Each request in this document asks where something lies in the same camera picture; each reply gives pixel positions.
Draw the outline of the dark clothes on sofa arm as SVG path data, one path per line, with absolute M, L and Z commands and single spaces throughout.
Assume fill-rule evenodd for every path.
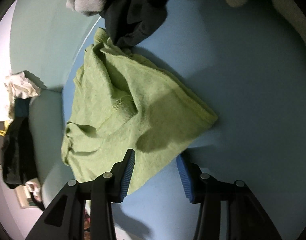
M 15 117 L 3 139 L 2 177 L 10 189 L 38 177 L 33 137 L 29 127 L 30 101 L 31 98 L 15 100 Z

